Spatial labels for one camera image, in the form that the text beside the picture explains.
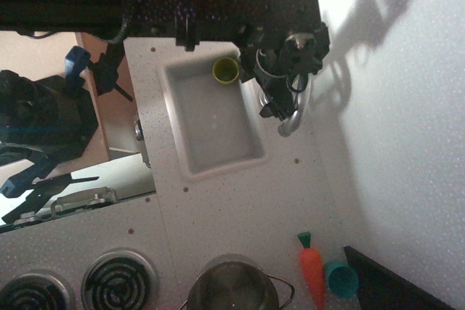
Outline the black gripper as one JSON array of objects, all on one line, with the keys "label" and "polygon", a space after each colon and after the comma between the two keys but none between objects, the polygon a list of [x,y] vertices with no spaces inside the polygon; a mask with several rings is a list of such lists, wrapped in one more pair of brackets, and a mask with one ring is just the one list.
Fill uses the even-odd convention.
[{"label": "black gripper", "polygon": [[323,69],[329,53],[328,26],[319,0],[261,0],[250,35],[240,44],[244,81],[255,80],[267,103],[262,118],[290,118],[296,97],[307,89],[310,77]]}]

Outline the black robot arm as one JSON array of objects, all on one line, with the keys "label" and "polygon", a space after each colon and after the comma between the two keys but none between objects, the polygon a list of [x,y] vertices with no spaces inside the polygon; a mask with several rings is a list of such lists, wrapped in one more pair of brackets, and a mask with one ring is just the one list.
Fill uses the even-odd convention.
[{"label": "black robot arm", "polygon": [[296,112],[295,78],[317,74],[330,46],[318,0],[1,0],[1,29],[82,32],[108,44],[173,38],[189,52],[230,42],[244,78],[268,99],[262,115],[281,120]]}]

